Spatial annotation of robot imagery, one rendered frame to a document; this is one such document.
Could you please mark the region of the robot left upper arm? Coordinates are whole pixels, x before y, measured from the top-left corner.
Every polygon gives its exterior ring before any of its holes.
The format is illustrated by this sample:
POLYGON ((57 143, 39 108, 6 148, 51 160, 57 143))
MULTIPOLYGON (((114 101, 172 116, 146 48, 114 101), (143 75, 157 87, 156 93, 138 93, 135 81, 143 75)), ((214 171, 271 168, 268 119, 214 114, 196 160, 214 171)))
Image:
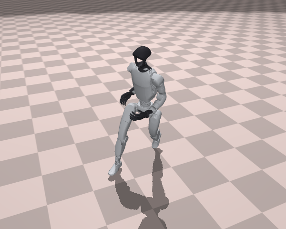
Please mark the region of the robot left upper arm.
POLYGON ((165 86, 164 86, 164 78, 161 75, 156 74, 156 73, 153 73, 150 78, 152 80, 153 85, 156 86, 156 89, 158 92, 156 99, 161 101, 162 97, 166 95, 165 86))

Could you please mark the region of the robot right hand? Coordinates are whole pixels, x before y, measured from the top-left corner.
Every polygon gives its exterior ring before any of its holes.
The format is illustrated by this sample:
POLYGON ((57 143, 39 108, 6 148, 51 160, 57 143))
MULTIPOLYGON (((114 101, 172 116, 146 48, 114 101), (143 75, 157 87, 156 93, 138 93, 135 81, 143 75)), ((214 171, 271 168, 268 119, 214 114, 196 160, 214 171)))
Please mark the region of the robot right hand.
POLYGON ((121 95, 121 98, 120 98, 121 104, 126 105, 127 100, 131 97, 131 95, 134 95, 132 93, 133 90, 134 90, 134 88, 130 89, 129 92, 126 92, 126 93, 121 95))

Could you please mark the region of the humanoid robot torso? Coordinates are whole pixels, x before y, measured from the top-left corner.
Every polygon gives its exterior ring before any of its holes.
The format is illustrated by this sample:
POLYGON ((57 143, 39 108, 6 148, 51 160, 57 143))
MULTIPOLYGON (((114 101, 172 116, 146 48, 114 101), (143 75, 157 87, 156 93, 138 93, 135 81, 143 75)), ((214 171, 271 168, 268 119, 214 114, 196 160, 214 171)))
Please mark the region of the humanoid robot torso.
MULTIPOLYGON (((148 69, 145 68, 144 70, 148 69)), ((157 94, 156 86, 153 85, 150 78, 153 73, 157 74, 154 68, 146 72, 140 72, 138 71, 137 65, 135 65, 131 70, 134 91, 137 98, 140 99, 137 104, 136 112, 139 112, 138 110, 145 112, 153 105, 151 100, 154 99, 155 95, 157 94)))

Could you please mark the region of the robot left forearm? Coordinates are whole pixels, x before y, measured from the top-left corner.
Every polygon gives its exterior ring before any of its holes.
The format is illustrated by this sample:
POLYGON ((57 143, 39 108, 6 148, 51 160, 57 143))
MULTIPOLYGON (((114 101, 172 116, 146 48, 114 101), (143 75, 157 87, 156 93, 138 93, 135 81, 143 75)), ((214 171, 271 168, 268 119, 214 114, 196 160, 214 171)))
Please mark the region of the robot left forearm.
POLYGON ((149 118, 152 117, 153 114, 155 114, 155 112, 159 109, 159 107, 161 107, 164 102, 166 100, 166 95, 164 95, 161 99, 161 101, 159 100, 155 100, 154 104, 148 109, 148 110, 152 110, 152 114, 149 114, 149 118))

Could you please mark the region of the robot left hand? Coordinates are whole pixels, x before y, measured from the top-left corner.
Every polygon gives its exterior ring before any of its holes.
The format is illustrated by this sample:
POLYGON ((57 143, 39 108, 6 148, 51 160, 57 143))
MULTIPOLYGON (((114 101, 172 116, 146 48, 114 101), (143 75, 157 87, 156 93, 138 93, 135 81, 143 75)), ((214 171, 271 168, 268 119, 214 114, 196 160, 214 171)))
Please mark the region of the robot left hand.
POLYGON ((152 110, 147 110, 145 112, 142 112, 141 110, 138 110, 139 112, 141 112, 140 114, 136 114, 132 111, 132 114, 130 114, 130 119, 133 120, 133 121, 137 121, 137 120, 141 120, 141 119, 144 119, 144 118, 148 118, 149 117, 149 114, 152 114, 152 110))

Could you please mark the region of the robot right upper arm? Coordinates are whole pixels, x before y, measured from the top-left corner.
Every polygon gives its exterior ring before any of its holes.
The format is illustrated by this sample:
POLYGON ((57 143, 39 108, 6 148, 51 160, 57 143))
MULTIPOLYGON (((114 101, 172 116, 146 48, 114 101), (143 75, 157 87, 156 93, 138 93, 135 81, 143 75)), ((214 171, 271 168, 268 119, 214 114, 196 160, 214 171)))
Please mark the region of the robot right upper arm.
POLYGON ((131 73, 132 68, 135 66, 136 64, 134 64, 133 62, 131 62, 129 64, 129 66, 127 67, 127 71, 129 71, 131 73))

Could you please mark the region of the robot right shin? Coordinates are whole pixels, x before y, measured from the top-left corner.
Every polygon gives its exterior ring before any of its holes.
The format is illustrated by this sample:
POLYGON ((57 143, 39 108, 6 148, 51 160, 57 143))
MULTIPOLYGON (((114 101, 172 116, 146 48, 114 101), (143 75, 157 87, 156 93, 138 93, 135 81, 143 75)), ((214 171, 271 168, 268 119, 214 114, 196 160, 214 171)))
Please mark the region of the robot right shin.
POLYGON ((117 139, 116 145, 115 145, 115 163, 117 163, 117 166, 120 163, 121 156, 124 152, 126 144, 121 144, 121 141, 117 139))

